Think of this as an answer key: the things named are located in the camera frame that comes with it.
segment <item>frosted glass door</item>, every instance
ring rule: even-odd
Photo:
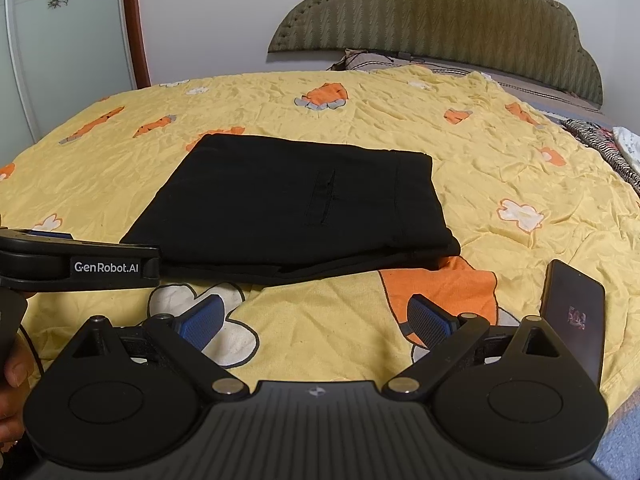
[[[132,89],[119,0],[11,0],[38,136]]]
[[[0,0],[0,170],[33,144],[15,83],[4,11]],[[6,171],[0,171],[0,179]]]

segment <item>black cloth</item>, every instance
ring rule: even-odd
[[[202,138],[122,239],[171,278],[280,285],[460,254],[423,153]]]

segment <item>finger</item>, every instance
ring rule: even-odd
[[[29,392],[30,388],[27,381],[17,388],[5,385],[0,389],[0,423],[2,423],[2,419],[9,418],[20,412],[29,396]]]
[[[15,442],[20,440],[23,435],[22,413],[17,413],[0,422],[0,442]]]
[[[34,362],[27,343],[16,336],[14,346],[4,363],[4,376],[10,386],[17,388],[33,373]]]

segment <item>yellow bedsheet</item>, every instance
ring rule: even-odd
[[[478,73],[265,73],[118,94],[0,170],[3,223],[117,242],[194,143],[215,131],[430,154],[447,224],[469,264],[495,273],[500,307],[517,318],[536,313],[546,264],[577,267],[607,291],[602,391],[610,411],[640,385],[638,197],[597,152]],[[234,212],[220,204],[220,214]],[[244,293],[228,320],[255,337],[250,355],[232,363],[251,386],[259,378],[381,383],[411,363],[414,344],[378,272]],[[149,295],[41,294],[25,326],[52,360],[93,314],[114,325],[142,320]]]

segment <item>brown wooden trim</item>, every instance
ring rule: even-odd
[[[149,70],[146,66],[145,42],[142,38],[142,25],[140,24],[140,7],[138,0],[123,0],[123,2],[136,85],[138,88],[146,88],[151,86],[151,79],[149,79]]]

